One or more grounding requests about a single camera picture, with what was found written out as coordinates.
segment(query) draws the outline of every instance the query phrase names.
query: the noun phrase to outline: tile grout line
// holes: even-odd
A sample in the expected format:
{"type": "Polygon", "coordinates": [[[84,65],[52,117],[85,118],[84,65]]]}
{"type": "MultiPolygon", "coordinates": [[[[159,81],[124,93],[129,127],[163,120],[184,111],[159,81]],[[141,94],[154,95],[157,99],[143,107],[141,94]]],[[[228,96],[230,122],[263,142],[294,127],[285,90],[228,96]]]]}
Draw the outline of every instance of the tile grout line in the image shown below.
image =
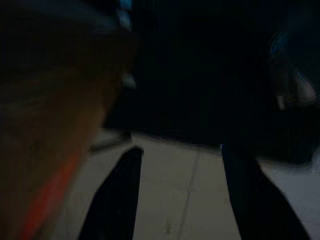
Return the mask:
{"type": "Polygon", "coordinates": [[[177,240],[181,240],[182,231],[183,231],[184,225],[186,223],[187,210],[188,210],[188,206],[189,206],[190,195],[192,192],[192,186],[194,183],[199,158],[200,158],[200,150],[198,149],[195,161],[193,162],[193,166],[192,166],[191,178],[189,181],[189,186],[187,188],[187,196],[186,196],[186,201],[185,201],[185,205],[184,205],[183,212],[182,212],[181,222],[180,222],[180,225],[178,228],[177,240]]]}

